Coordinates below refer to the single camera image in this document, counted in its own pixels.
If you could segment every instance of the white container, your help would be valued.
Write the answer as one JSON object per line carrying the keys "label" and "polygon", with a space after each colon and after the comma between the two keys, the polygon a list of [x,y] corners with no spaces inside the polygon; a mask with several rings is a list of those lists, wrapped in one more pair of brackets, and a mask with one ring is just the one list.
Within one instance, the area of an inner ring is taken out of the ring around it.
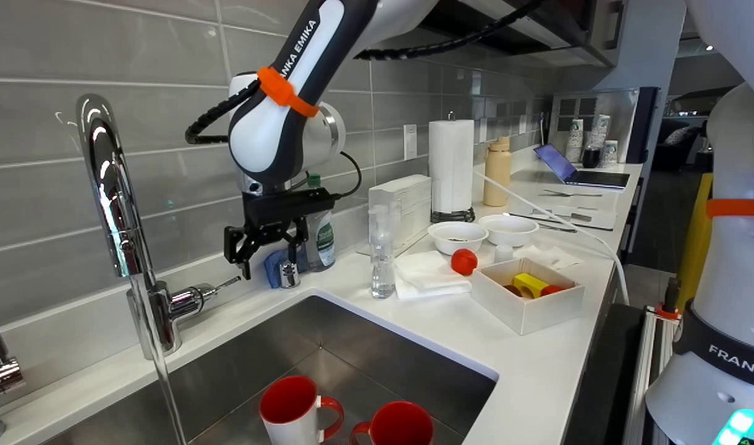
{"label": "white container", "polygon": [[391,205],[392,251],[399,255],[418,243],[429,224],[429,177],[404,175],[372,184],[367,191],[367,207]]}
{"label": "white container", "polygon": [[[566,289],[539,298],[523,298],[501,287],[503,282],[512,282],[516,272],[529,272],[549,283],[561,283]],[[584,287],[530,260],[512,260],[476,268],[471,273],[471,298],[512,330],[523,336],[554,323],[577,318]]]}
{"label": "white container", "polygon": [[488,238],[488,230],[474,221],[438,221],[428,228],[428,235],[433,238],[435,249],[450,257],[455,249],[476,251],[484,238]]}
{"label": "white container", "polygon": [[493,244],[523,247],[533,243],[539,231],[539,221],[514,214],[484,214],[476,220],[484,230],[488,230],[488,239]]}

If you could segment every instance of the white countertop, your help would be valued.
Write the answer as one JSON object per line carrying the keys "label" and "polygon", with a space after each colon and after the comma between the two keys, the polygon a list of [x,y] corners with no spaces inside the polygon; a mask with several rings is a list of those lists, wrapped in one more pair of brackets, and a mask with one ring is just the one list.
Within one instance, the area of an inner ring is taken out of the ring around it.
{"label": "white countertop", "polygon": [[[612,249],[618,249],[624,228],[639,165],[621,165],[621,171],[628,171],[629,179],[615,193],[615,230],[596,231]],[[367,260],[349,251],[339,257],[335,266],[307,273],[299,289],[273,292],[252,282],[223,289],[219,298],[225,304],[208,308],[182,329],[182,345],[167,357],[167,366],[191,364],[282,308],[322,294],[484,375],[498,378],[464,442],[558,442],[612,265],[607,255],[597,251],[592,239],[580,235],[542,230],[542,238],[580,257],[577,265],[561,268],[586,287],[580,317],[574,322],[516,336],[470,302],[466,294],[423,302],[370,298],[366,289],[370,273]],[[0,419],[6,423],[0,445],[41,442],[153,382],[153,378],[153,366],[140,357],[139,345],[120,351],[0,409]]]}

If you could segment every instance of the stainless steel sink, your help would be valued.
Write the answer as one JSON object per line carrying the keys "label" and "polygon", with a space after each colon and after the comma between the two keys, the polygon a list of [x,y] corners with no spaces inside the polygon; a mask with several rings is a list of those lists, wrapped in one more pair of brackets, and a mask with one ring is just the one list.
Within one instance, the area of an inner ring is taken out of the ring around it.
{"label": "stainless steel sink", "polygon": [[[350,425],[370,417],[385,401],[408,398],[433,414],[435,445],[459,445],[493,387],[491,378],[471,369],[308,296],[170,372],[184,438],[194,445],[270,442],[256,401],[263,385],[286,372],[310,375],[322,392],[346,404],[335,442],[349,442]],[[48,442],[170,439],[160,392],[147,385]]]}

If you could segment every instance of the wall tile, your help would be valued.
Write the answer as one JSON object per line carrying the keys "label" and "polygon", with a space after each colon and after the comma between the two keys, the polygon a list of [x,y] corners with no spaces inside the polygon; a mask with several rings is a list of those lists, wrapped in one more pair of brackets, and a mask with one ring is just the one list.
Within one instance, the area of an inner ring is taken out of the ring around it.
{"label": "wall tile", "polygon": [[129,156],[142,214],[238,196],[238,165],[226,147]]}
{"label": "wall tile", "polygon": [[440,74],[441,94],[484,94],[486,92],[486,72],[466,63],[441,63]]}
{"label": "wall tile", "polygon": [[395,162],[403,158],[403,128],[372,130],[372,162]]}
{"label": "wall tile", "polygon": [[399,162],[387,162],[375,168],[375,183],[387,183],[403,175],[428,175],[428,158],[413,158]]}
{"label": "wall tile", "polygon": [[252,26],[288,34],[304,0],[219,0],[225,24]]}
{"label": "wall tile", "polygon": [[0,251],[0,323],[86,296],[120,280],[100,230]]}
{"label": "wall tile", "polygon": [[0,76],[226,84],[212,24],[26,0],[0,3]]}
{"label": "wall tile", "polygon": [[226,39],[229,74],[254,72],[263,63],[272,63],[283,41],[283,36],[256,34],[244,30],[225,30],[225,39]]}
{"label": "wall tile", "polygon": [[[142,214],[238,196],[225,147],[129,156]],[[98,224],[83,161],[0,171],[0,247]]]}
{"label": "wall tile", "polygon": [[451,118],[474,118],[471,113],[471,102],[476,95],[440,95],[440,107],[441,107],[441,116],[451,116]]}
{"label": "wall tile", "polygon": [[341,69],[330,76],[328,89],[360,89],[370,92],[370,61],[349,57]]}
{"label": "wall tile", "polygon": [[433,60],[370,61],[372,92],[438,92],[438,66]]}
{"label": "wall tile", "polygon": [[327,92],[322,102],[328,102],[346,120],[346,130],[367,130],[372,120],[372,107],[367,92]]}
{"label": "wall tile", "polygon": [[0,171],[0,247],[95,221],[83,162]]}
{"label": "wall tile", "polygon": [[223,251],[225,224],[241,224],[241,200],[145,220],[145,235],[158,272]]}
{"label": "wall tile", "polygon": [[372,94],[372,128],[395,128],[403,123],[424,123],[440,118],[433,94]]}
{"label": "wall tile", "polygon": [[163,0],[94,0],[94,3],[126,5],[126,6],[198,16],[198,19],[217,16],[217,6],[212,0],[167,0],[167,3],[163,3]]}
{"label": "wall tile", "polygon": [[81,94],[108,99],[126,152],[184,146],[184,126],[226,95],[225,89],[0,84],[0,162],[81,156],[76,126],[67,126]]}

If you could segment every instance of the red cup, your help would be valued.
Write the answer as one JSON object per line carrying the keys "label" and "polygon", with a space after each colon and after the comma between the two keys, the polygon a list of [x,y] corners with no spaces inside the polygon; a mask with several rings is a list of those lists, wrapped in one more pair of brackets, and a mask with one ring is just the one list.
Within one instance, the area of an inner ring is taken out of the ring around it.
{"label": "red cup", "polygon": [[[315,409],[335,413],[335,419],[318,429]],[[260,419],[272,445],[315,445],[330,439],[344,425],[344,404],[335,398],[318,396],[307,375],[273,381],[260,398]]]}
{"label": "red cup", "polygon": [[418,403],[392,401],[380,404],[372,419],[352,425],[350,445],[356,445],[356,434],[370,434],[372,445],[429,445],[433,423]]}

